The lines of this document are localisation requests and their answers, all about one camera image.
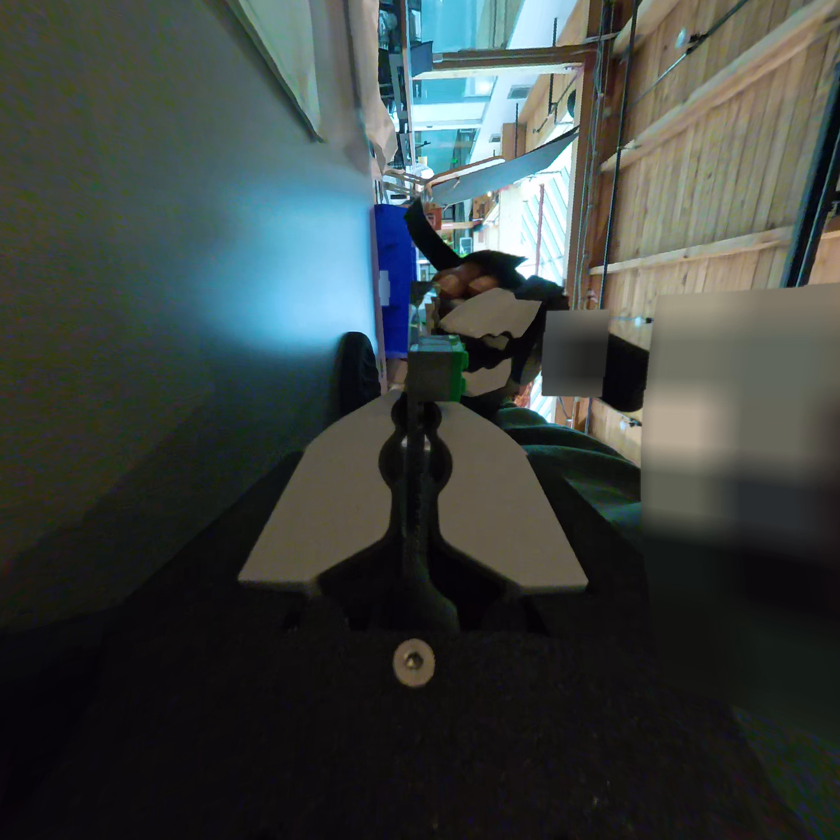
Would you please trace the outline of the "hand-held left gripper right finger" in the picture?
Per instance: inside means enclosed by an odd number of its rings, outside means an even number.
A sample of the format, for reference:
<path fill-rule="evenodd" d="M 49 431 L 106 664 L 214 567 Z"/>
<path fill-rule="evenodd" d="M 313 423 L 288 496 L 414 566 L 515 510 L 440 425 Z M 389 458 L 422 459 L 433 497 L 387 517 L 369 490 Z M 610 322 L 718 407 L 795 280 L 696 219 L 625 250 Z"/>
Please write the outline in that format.
<path fill-rule="evenodd" d="M 588 579 L 523 448 L 458 403 L 438 408 L 451 459 L 437 502 L 447 546 L 524 594 L 583 592 Z"/>

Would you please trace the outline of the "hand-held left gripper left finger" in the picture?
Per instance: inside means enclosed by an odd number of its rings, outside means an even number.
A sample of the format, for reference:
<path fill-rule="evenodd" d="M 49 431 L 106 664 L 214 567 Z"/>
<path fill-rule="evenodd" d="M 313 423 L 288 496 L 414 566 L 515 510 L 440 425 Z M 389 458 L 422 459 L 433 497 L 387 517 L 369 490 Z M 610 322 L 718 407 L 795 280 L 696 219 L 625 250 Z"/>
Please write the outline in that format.
<path fill-rule="evenodd" d="M 242 585 L 313 587 L 332 567 L 379 542 L 392 491 L 379 467 L 396 428 L 390 391 L 342 417 L 305 449 L 238 574 Z"/>

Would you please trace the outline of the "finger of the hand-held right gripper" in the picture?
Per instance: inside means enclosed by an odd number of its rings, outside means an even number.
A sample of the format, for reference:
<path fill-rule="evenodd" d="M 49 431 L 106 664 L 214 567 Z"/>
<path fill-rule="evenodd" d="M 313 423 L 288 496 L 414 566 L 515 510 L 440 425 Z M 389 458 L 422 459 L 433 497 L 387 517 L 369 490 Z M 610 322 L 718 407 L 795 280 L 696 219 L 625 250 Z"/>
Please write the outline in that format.
<path fill-rule="evenodd" d="M 439 328 L 471 339 L 507 334 L 521 338 L 540 310 L 540 301 L 519 299 L 505 289 L 491 289 L 458 304 L 440 319 Z"/>
<path fill-rule="evenodd" d="M 511 360 L 501 360 L 492 367 L 484 366 L 475 371 L 464 371 L 462 396 L 464 398 L 478 398 L 494 394 L 497 397 L 509 396 L 513 393 L 511 369 Z"/>

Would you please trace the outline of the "grey green toy brick model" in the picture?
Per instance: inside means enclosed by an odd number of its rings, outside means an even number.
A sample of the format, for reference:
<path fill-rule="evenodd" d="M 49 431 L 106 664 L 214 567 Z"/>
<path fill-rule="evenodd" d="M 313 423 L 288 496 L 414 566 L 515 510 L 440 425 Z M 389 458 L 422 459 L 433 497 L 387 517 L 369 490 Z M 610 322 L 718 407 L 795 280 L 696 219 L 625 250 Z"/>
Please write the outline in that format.
<path fill-rule="evenodd" d="M 433 331 L 438 304 L 433 283 L 415 280 L 410 289 L 404 390 L 423 403 L 460 403 L 466 393 L 466 347 L 455 333 Z"/>

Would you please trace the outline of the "person's right forearm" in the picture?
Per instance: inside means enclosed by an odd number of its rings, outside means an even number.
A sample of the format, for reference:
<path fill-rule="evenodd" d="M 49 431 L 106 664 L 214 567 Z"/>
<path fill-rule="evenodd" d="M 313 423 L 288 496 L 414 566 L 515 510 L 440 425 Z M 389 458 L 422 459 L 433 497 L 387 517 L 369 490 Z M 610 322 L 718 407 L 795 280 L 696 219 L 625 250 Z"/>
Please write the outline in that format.
<path fill-rule="evenodd" d="M 529 409 L 504 406 L 495 425 L 519 444 L 562 522 L 641 533 L 641 469 L 616 450 Z"/>

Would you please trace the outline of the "grey desk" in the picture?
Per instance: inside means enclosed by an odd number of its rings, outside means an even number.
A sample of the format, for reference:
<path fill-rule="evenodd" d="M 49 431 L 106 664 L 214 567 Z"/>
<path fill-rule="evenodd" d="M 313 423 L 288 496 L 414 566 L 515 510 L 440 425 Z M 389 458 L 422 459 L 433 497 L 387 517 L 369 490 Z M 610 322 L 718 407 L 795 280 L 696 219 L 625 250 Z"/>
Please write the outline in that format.
<path fill-rule="evenodd" d="M 375 336 L 345 2 L 313 140 L 225 2 L 2 2 L 2 632 L 119 604 Z"/>

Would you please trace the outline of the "person's right hand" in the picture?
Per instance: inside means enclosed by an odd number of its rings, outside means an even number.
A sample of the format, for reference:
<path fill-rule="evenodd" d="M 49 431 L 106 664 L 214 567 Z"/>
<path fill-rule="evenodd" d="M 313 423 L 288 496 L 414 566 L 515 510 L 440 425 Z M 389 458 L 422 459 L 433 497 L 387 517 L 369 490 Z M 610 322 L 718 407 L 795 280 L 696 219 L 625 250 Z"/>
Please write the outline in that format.
<path fill-rule="evenodd" d="M 438 296 L 450 302 L 465 301 L 500 287 L 497 278 L 474 262 L 439 271 L 433 283 Z"/>

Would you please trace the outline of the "blue box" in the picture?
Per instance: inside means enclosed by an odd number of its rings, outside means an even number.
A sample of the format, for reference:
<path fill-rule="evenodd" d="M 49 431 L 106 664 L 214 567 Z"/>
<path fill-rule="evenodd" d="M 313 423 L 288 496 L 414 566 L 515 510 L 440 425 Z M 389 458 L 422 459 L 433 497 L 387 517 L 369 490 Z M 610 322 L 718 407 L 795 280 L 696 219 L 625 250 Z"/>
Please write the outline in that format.
<path fill-rule="evenodd" d="M 374 205 L 377 279 L 387 360 L 405 357 L 408 351 L 411 286 L 417 278 L 417 250 L 408 233 L 405 215 L 404 207 Z"/>

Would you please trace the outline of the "black round object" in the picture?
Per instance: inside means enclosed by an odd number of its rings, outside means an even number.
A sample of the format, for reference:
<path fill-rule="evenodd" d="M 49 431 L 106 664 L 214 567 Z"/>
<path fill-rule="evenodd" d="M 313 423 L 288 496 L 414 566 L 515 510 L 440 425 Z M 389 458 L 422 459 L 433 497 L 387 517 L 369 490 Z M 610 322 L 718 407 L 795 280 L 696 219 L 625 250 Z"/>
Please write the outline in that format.
<path fill-rule="evenodd" d="M 338 363 L 338 407 L 341 417 L 380 398 L 380 369 L 373 344 L 366 334 L 344 334 L 339 345 Z"/>

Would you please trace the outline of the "grey slanted board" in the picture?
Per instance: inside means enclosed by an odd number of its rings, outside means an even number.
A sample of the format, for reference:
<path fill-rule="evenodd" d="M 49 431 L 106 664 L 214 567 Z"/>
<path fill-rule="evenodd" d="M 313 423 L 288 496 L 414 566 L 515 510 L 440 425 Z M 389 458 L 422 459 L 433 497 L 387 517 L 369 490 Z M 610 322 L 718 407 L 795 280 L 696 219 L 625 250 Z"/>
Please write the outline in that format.
<path fill-rule="evenodd" d="M 548 170 L 567 148 L 577 141 L 580 127 L 575 126 L 555 139 L 509 161 L 494 157 L 449 171 L 428 181 L 423 199 L 447 207 L 495 193 L 522 179 Z"/>

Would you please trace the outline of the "open book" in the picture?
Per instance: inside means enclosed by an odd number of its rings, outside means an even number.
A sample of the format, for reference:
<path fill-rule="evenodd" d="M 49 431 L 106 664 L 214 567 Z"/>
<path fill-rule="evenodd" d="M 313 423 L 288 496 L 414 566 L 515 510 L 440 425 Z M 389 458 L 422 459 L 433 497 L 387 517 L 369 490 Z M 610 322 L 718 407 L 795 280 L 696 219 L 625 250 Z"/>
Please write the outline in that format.
<path fill-rule="evenodd" d="M 324 143 L 309 1 L 226 1 L 311 137 Z"/>

